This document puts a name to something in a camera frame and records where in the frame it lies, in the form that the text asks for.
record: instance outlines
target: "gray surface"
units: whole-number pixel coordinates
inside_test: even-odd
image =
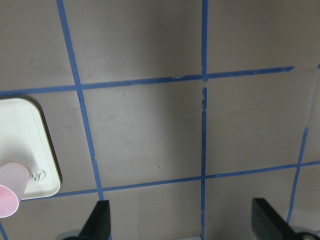
[[[201,174],[201,81],[86,90],[103,187]]]
[[[56,1],[1,1],[1,91],[72,85]]]
[[[320,166],[308,166],[300,171],[291,224],[316,230],[320,214]]]
[[[320,161],[320,1],[208,2],[208,73],[294,70],[84,90],[102,187],[199,176],[203,87],[206,174],[295,164],[305,127],[303,163]],[[201,1],[64,4],[81,83],[201,74]],[[0,92],[74,85],[55,0],[4,1],[0,12]],[[76,91],[29,97],[47,120],[63,175],[59,193],[95,189]],[[300,170],[293,225],[320,230],[318,171]],[[254,239],[252,197],[266,197],[286,217],[294,174],[292,168],[208,179],[205,239]],[[200,181],[104,196],[111,201],[114,240],[201,234]],[[61,240],[79,231],[97,200],[80,194],[23,201],[1,223],[9,240]]]
[[[319,1],[208,2],[209,73],[318,65]]]
[[[315,79],[296,69],[210,80],[206,173],[297,163]]]
[[[1,222],[11,240],[63,240],[79,234],[97,200],[94,193],[23,201],[14,215]]]
[[[201,234],[200,181],[105,192],[112,239],[163,240]]]
[[[201,73],[197,0],[65,1],[82,83]]]
[[[251,230],[252,198],[265,198],[284,219],[295,170],[208,179],[205,239],[255,239]]]

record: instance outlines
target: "white tray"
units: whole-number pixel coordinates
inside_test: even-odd
[[[0,100],[0,167],[9,162],[30,170],[23,200],[50,197],[59,191],[61,180],[41,113],[22,98]]]

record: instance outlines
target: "blue tape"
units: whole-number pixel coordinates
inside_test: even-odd
[[[6,231],[5,231],[4,226],[1,223],[1,221],[0,221],[0,232],[1,232],[1,235],[3,237],[3,240],[9,240],[8,235],[7,235]]]
[[[314,166],[314,165],[320,165],[320,161],[311,161],[306,163],[301,163],[301,167],[307,167],[307,166]]]
[[[208,42],[208,0],[202,0],[202,29],[201,29],[201,67],[202,79],[208,81],[207,76],[207,42]]]
[[[68,192],[60,192],[60,193],[57,193],[52,196],[40,197],[40,198],[35,198],[35,199],[25,199],[22,201],[28,202],[28,201],[35,201],[35,200],[40,200],[40,199],[54,199],[54,198],[76,196],[76,195],[83,195],[83,194],[95,194],[97,192],[98,192],[97,189],[89,189],[89,190],[81,190],[81,191],[68,191]]]
[[[207,151],[207,88],[202,90],[201,116],[201,239],[205,237],[205,208],[206,208],[206,151]]]
[[[217,173],[217,174],[207,175],[205,176],[205,178],[218,179],[218,178],[227,178],[227,177],[234,177],[234,176],[241,176],[241,175],[258,174],[258,173],[277,171],[277,170],[283,170],[283,169],[293,169],[293,168],[296,168],[297,166],[298,164],[288,164],[288,165],[271,166],[271,167],[258,168],[258,169],[245,170],[245,171]]]
[[[73,79],[74,79],[75,89],[76,89],[76,92],[77,92],[78,98],[79,98],[82,121],[83,121],[87,144],[89,147],[95,183],[96,183],[99,199],[103,200],[104,195],[102,192],[102,184],[101,184],[100,175],[99,175],[99,171],[98,171],[98,167],[97,167],[97,162],[95,160],[95,149],[94,149],[94,144],[92,141],[92,135],[91,135],[91,131],[90,131],[87,108],[86,108],[86,104],[85,104],[84,93],[83,93],[82,87],[81,87],[81,82],[80,82],[79,72],[78,72],[78,68],[77,68],[74,48],[72,46],[71,36],[70,36],[70,32],[69,32],[69,27],[68,27],[68,21],[67,21],[66,12],[65,12],[65,7],[64,7],[63,0],[56,0],[56,3],[57,3],[58,11],[59,11],[62,31],[63,31],[65,45],[66,45],[66,50],[67,50],[67,53],[69,56],[69,61],[70,61],[70,66],[71,66],[72,75],[73,75]]]
[[[74,90],[76,90],[76,87],[74,85],[18,89],[18,90],[0,91],[0,97],[3,98],[3,97],[23,96],[23,95],[29,95],[29,94],[46,94],[46,93],[56,93],[56,92],[65,92],[65,91],[74,91]]]
[[[260,74],[274,74],[274,73],[285,73],[290,72],[294,69],[294,66],[286,67],[274,67],[274,68],[264,68],[255,70],[244,70],[244,71],[230,71],[230,72],[217,72],[208,74],[208,79],[218,79],[218,78],[230,78],[238,76],[250,76],[250,75],[260,75]]]
[[[89,84],[82,84],[81,87],[83,90],[101,89],[101,88],[124,87],[124,86],[131,86],[131,85],[146,85],[146,84],[182,82],[182,81],[191,81],[191,80],[200,80],[200,79],[201,79],[201,75],[188,75],[188,76],[183,76],[180,78],[160,77],[160,78],[136,79],[136,80],[126,80],[126,81],[89,83]]]
[[[201,179],[202,179],[201,176],[193,176],[193,177],[185,177],[185,178],[178,178],[178,179],[172,179],[172,180],[163,180],[163,181],[153,181],[153,182],[146,182],[146,183],[138,183],[138,184],[132,184],[132,185],[111,186],[111,187],[105,187],[102,190],[104,192],[109,192],[109,191],[135,189],[135,188],[143,188],[143,187],[165,185],[165,184],[191,182],[191,181],[197,181],[197,180],[201,180]]]
[[[291,190],[291,197],[290,197],[290,205],[289,205],[289,211],[288,215],[286,217],[286,222],[289,224],[291,215],[294,209],[294,204],[295,204],[295,195],[296,195],[296,190],[297,190],[297,184],[298,184],[298,179],[299,179],[299,174],[300,174],[300,167],[301,163],[304,157],[304,151],[305,151],[305,145],[307,141],[307,136],[308,136],[308,128],[306,127],[303,131],[303,136],[302,136],[302,141],[301,141],[301,146],[300,146],[300,152],[299,152],[299,158],[298,158],[298,164],[296,167],[295,175],[294,175],[294,180],[293,180],[293,185],[292,185],[292,190]]]

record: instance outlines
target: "pink cup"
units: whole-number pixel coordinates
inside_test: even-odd
[[[10,162],[0,168],[0,218],[18,210],[29,178],[29,170],[20,163]]]

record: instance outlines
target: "blue painter's tape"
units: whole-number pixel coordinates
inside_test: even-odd
[[[102,190],[104,192],[109,192],[109,191],[135,189],[135,188],[143,188],[143,187],[165,185],[165,184],[191,182],[191,181],[197,181],[201,179],[202,179],[201,176],[193,176],[193,177],[178,178],[178,179],[172,179],[172,180],[153,181],[153,182],[138,183],[138,184],[132,184],[132,185],[105,187]]]
[[[0,221],[0,232],[1,232],[1,235],[3,237],[3,240],[9,240],[8,235],[7,235],[6,231],[5,231],[4,226],[1,223],[1,221]]]
[[[208,79],[218,79],[218,78],[230,78],[239,76],[250,76],[250,75],[261,75],[261,74],[274,74],[274,73],[285,73],[290,72],[294,69],[294,66],[286,67],[274,67],[274,68],[264,68],[255,70],[244,70],[244,71],[230,71],[230,72],[217,72],[208,74]]]
[[[4,98],[4,97],[30,95],[30,94],[57,93],[57,92],[74,91],[74,90],[76,90],[76,87],[74,85],[8,90],[8,91],[0,91],[0,97]]]
[[[97,161],[93,157],[91,157],[91,163],[92,163],[92,167],[93,167],[93,173],[94,173],[94,178],[95,178],[95,182],[96,182],[96,188],[98,190],[99,199],[103,200],[104,194],[103,194],[103,190],[102,190],[102,184],[101,184],[101,180],[100,180],[100,174],[99,174],[99,170],[98,170]]]
[[[200,79],[201,79],[200,75],[188,75],[180,78],[161,77],[161,78],[136,79],[136,80],[126,80],[126,81],[111,81],[111,82],[82,84],[81,86],[83,90],[86,90],[86,89],[124,87],[124,86],[131,86],[131,85],[173,83],[173,82],[200,80]]]
[[[300,167],[301,163],[303,161],[304,157],[304,151],[305,151],[305,145],[307,141],[307,136],[308,136],[308,128],[306,127],[303,131],[303,136],[302,136],[302,141],[301,141],[301,146],[300,146],[300,152],[299,152],[299,158],[298,158],[298,164],[296,167],[295,175],[294,175],[294,180],[293,180],[293,185],[292,185],[292,190],[291,190],[291,197],[290,197],[290,205],[289,205],[289,211],[288,215],[286,217],[286,222],[289,224],[291,215],[294,209],[295,205],[295,195],[296,195],[296,190],[297,190],[297,184],[298,184],[298,179],[299,179],[299,174],[300,174]]]
[[[320,165],[320,161],[311,161],[306,163],[301,163],[301,167],[307,167],[307,166],[314,166],[314,165]]]
[[[71,36],[70,36],[70,32],[69,32],[65,7],[64,7],[63,0],[56,0],[56,3],[57,3],[57,7],[58,7],[59,16],[60,16],[62,31],[63,31],[65,45],[66,45],[66,50],[67,50],[67,53],[69,56],[69,61],[70,61],[70,66],[71,66],[72,75],[73,75],[73,79],[74,79],[75,89],[76,89],[76,92],[77,92],[78,98],[79,98],[82,121],[83,121],[83,126],[84,126],[84,131],[85,131],[85,135],[86,135],[86,140],[87,140],[89,152],[90,152],[91,163],[92,163],[92,168],[93,168],[93,172],[94,172],[94,178],[95,178],[95,183],[96,183],[96,187],[97,187],[97,192],[99,195],[99,199],[103,200],[104,195],[102,192],[102,184],[101,184],[101,180],[100,180],[97,162],[95,161],[95,149],[94,149],[94,144],[92,141],[92,135],[91,135],[91,131],[90,131],[90,125],[89,125],[87,108],[86,108],[85,99],[84,99],[84,93],[83,93],[82,87],[81,87],[81,82],[80,82],[79,72],[78,72],[78,68],[77,68],[74,48],[72,46]]]
[[[207,88],[202,90],[202,117],[201,117],[201,176],[206,175],[206,148],[207,148]]]
[[[208,43],[208,0],[202,0],[202,29],[201,29],[201,67],[202,79],[208,81],[207,76],[207,43]]]
[[[259,168],[259,169],[252,169],[252,170],[246,170],[246,171],[217,173],[217,174],[207,175],[205,178],[217,179],[217,178],[227,178],[227,177],[249,175],[249,174],[258,174],[258,173],[277,171],[277,170],[283,170],[283,169],[293,169],[293,168],[296,168],[297,166],[298,164],[289,164],[289,165],[282,165],[282,166],[272,166],[272,167],[265,167],[265,168]]]
[[[97,189],[89,189],[89,190],[81,190],[81,191],[68,191],[68,192],[60,192],[52,196],[47,196],[47,197],[40,197],[40,198],[35,198],[35,199],[25,199],[22,200],[23,202],[28,202],[28,201],[35,201],[35,200],[40,200],[40,199],[54,199],[54,198],[61,198],[61,197],[68,197],[68,196],[76,196],[76,195],[83,195],[83,194],[94,194],[97,193]]]
[[[207,88],[202,90],[201,116],[201,239],[205,236],[205,208],[206,208],[206,151],[207,151]]]

